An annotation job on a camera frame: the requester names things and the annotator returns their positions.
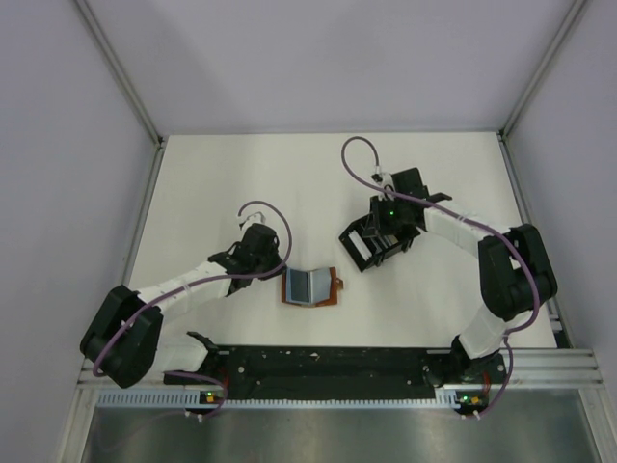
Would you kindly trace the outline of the credit cards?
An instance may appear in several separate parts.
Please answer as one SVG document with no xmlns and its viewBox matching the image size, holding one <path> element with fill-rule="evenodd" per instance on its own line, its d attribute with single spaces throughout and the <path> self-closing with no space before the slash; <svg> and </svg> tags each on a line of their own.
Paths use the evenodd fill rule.
<svg viewBox="0 0 617 463">
<path fill-rule="evenodd" d="M 399 241 L 395 236 L 374 236 L 364 238 L 357 231 L 351 231 L 348 234 L 351 243 L 360 253 L 364 261 L 369 261 L 373 258 L 375 265 L 380 264 L 387 256 L 386 253 L 395 248 Z"/>
</svg>

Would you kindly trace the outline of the black card rack box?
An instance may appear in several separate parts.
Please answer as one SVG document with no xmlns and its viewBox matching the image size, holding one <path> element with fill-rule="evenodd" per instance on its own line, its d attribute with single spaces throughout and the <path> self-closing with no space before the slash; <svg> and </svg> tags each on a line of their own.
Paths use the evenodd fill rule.
<svg viewBox="0 0 617 463">
<path fill-rule="evenodd" d="M 387 259 L 406 253 L 420 231 L 413 226 L 405 226 L 395 234 L 366 236 L 371 227 L 369 215 L 351 222 L 338 237 L 339 242 L 360 272 L 372 267 L 380 267 Z"/>
</svg>

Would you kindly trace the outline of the brown leather card holder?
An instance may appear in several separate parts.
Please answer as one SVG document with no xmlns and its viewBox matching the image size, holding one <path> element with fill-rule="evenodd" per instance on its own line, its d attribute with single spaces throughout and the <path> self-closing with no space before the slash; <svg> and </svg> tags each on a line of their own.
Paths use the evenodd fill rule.
<svg viewBox="0 0 617 463">
<path fill-rule="evenodd" d="M 337 276 L 335 267 L 310 271 L 287 268 L 282 274 L 283 304 L 319 308 L 338 304 L 338 295 L 344 282 Z"/>
</svg>

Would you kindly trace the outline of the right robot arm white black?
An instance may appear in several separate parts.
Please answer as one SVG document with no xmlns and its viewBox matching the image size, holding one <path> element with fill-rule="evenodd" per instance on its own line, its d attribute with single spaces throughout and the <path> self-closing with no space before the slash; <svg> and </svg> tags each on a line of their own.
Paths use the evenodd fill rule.
<svg viewBox="0 0 617 463">
<path fill-rule="evenodd" d="M 485 369 L 484 358 L 533 324 L 557 291 L 541 234 L 530 224 L 491 224 L 443 193 L 431 195 L 417 168 L 391 175 L 376 166 L 371 178 L 378 194 L 370 198 L 364 239 L 427 232 L 477 259 L 483 304 L 453 341 L 449 359 L 457 379 L 474 380 Z"/>
</svg>

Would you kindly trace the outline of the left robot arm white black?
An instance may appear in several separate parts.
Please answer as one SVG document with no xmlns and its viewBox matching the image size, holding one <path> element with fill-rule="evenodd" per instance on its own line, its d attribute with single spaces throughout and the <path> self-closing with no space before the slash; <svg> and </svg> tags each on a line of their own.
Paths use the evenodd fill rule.
<svg viewBox="0 0 617 463">
<path fill-rule="evenodd" d="M 230 248 L 166 282 L 136 290 L 112 288 L 80 342 L 81 353 L 93 363 L 93 376 L 107 377 L 121 388 L 170 371 L 187 372 L 202 383 L 212 380 L 219 361 L 209 353 L 205 337 L 192 331 L 166 340 L 163 331 L 193 310 L 282 272 L 277 233 L 258 222 L 241 231 L 242 238 Z"/>
</svg>

